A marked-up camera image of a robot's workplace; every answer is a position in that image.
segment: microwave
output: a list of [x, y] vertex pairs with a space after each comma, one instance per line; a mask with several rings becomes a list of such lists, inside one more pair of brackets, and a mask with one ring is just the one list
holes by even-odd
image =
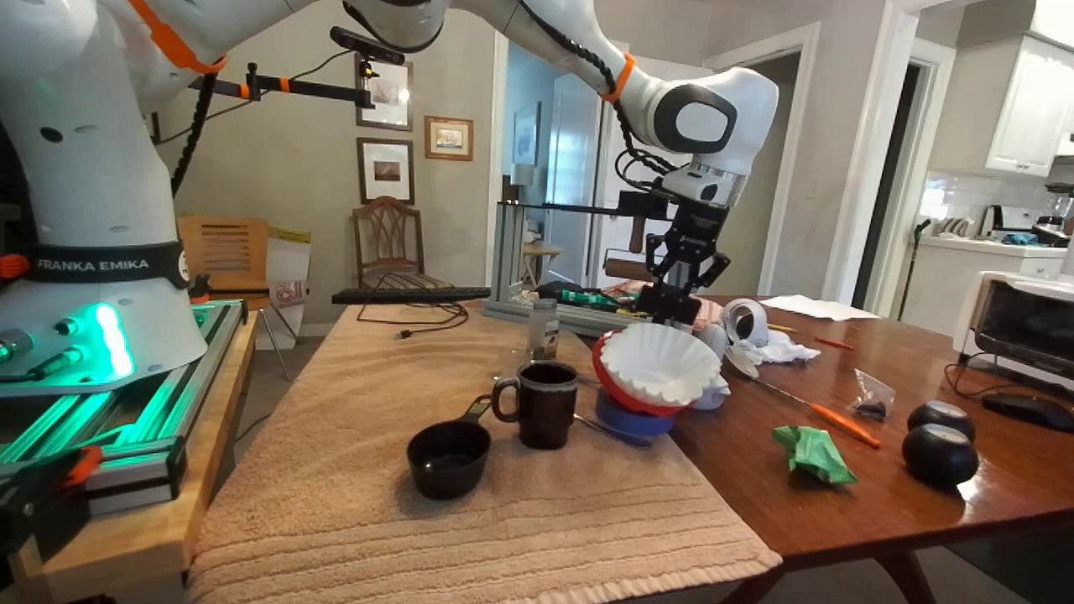
[[952, 351], [1074, 394], [1074, 280], [980, 271]]

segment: black mug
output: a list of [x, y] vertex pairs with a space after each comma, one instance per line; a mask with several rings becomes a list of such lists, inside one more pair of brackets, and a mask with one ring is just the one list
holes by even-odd
[[[518, 390], [518, 405], [505, 409], [505, 390]], [[561, 451], [573, 424], [576, 372], [565, 362], [529, 362], [513, 381], [493, 388], [493, 413], [522, 427], [533, 451]]]

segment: green light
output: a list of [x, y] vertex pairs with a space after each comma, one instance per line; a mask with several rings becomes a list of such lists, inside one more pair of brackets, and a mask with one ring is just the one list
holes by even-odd
[[112, 307], [99, 307], [95, 319], [102, 325], [114, 377], [131, 377], [135, 362], [131, 362], [127, 336], [120, 330], [120, 317]]

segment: kitchen counter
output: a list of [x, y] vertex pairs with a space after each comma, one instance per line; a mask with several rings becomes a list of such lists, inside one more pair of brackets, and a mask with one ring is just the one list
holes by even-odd
[[988, 239], [920, 239], [920, 250], [952, 250], [952, 251], [975, 251], [975, 256], [1004, 256], [1004, 260], [1063, 260], [1068, 250], [1046, 250], [1046, 244], [1000, 244]]
[[903, 324], [952, 336], [980, 271], [1053, 280], [1062, 275], [1063, 256], [1063, 250], [1045, 244], [1000, 244], [952, 235], [922, 239], [908, 286]]

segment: woven placemat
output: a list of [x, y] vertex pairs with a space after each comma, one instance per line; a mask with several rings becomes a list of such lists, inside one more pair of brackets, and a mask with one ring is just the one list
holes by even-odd
[[[522, 325], [399, 341], [349, 309], [212, 505], [199, 601], [618, 601], [764, 573], [779, 559], [660, 440], [588, 427], [565, 451], [493, 433], [465, 502], [415, 493], [408, 442], [513, 361]], [[588, 377], [588, 355], [565, 352]]]

